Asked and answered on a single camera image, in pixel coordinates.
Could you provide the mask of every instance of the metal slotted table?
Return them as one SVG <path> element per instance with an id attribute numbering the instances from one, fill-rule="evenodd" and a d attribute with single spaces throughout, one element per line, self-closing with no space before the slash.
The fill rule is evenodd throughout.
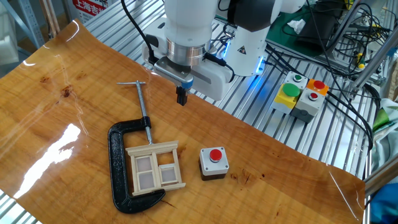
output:
<path id="1" fill-rule="evenodd" d="M 162 1 L 133 0 L 127 1 L 126 5 L 143 30 L 151 22 L 165 16 Z M 222 22 L 214 20 L 212 39 L 218 39 L 223 35 L 223 25 Z M 85 26 L 102 43 L 150 68 L 141 58 L 142 38 L 119 3 L 113 4 L 104 13 L 88 21 Z M 218 50 L 223 48 L 219 42 L 214 44 Z M 285 59 L 307 77 L 322 80 L 330 87 L 336 88 L 331 75 L 324 68 L 296 58 Z M 308 124 L 269 108 L 284 77 L 279 69 L 268 65 L 262 75 L 235 78 L 228 94 L 220 101 L 214 101 L 197 91 L 193 93 L 292 149 L 362 178 L 368 140 L 358 127 L 332 105 L 324 103 L 317 116 Z M 348 84 L 345 80 L 338 79 L 342 86 Z M 366 91 L 359 92 L 353 105 L 372 123 L 376 107 L 373 99 L 367 96 L 371 95 Z"/>

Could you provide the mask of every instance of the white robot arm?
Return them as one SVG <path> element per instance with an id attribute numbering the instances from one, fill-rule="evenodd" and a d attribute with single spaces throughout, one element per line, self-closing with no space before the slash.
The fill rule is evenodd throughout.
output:
<path id="1" fill-rule="evenodd" d="M 283 7 L 283 1 L 288 1 L 288 6 Z M 187 102 L 187 92 L 191 88 L 214 100 L 221 100 L 230 88 L 233 71 L 241 76 L 254 75 L 257 71 L 262 73 L 257 65 L 264 57 L 269 26 L 281 9 L 293 11 L 293 5 L 304 1 L 222 2 L 228 5 L 228 20 L 238 25 L 234 39 L 226 48 L 225 62 L 208 53 L 211 23 L 219 0 L 165 0 L 166 18 L 157 19 L 144 31 L 159 60 L 149 60 L 149 49 L 145 42 L 142 44 L 142 57 L 152 64 L 156 73 L 176 84 L 177 102 L 181 105 Z"/>

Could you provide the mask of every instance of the red button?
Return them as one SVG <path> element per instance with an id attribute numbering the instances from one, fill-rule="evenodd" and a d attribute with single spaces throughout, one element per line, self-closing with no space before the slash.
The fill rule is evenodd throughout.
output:
<path id="1" fill-rule="evenodd" d="M 318 95 L 316 93 L 311 93 L 310 94 L 310 100 L 315 101 L 318 99 Z"/>
<path id="2" fill-rule="evenodd" d="M 315 81 L 313 83 L 313 86 L 319 90 L 323 90 L 325 87 L 325 84 L 322 81 Z"/>
<path id="3" fill-rule="evenodd" d="M 213 149 L 210 151 L 210 160 L 212 162 L 218 162 L 223 157 L 223 154 L 218 149 Z"/>

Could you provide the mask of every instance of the black c-clamp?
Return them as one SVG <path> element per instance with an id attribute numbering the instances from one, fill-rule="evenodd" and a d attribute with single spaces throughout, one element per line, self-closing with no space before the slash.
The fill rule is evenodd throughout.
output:
<path id="1" fill-rule="evenodd" d="M 165 193 L 164 189 L 132 197 L 129 195 L 127 182 L 126 158 L 124 155 L 123 135 L 134 131 L 146 130 L 149 144 L 152 144 L 150 135 L 150 119 L 146 115 L 144 98 L 141 92 L 141 83 L 118 83 L 137 85 L 138 96 L 141 104 L 142 118 L 132 121 L 122 121 L 114 124 L 108 132 L 109 166 L 111 168 L 111 185 L 113 203 L 123 213 L 137 213 L 147 210 L 159 202 Z"/>

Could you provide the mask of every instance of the plastic sheet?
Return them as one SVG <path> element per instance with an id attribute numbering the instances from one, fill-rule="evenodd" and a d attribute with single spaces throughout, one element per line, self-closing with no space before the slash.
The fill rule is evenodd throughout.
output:
<path id="1" fill-rule="evenodd" d="M 113 205 L 109 128 L 139 119 L 143 86 L 154 142 L 179 140 L 183 189 L 126 215 Z M 0 80 L 0 189 L 42 223 L 361 223 L 364 182 L 306 157 L 101 44 L 77 21 Z M 126 147 L 147 144 L 128 134 Z M 204 182 L 202 148 L 229 171 Z"/>

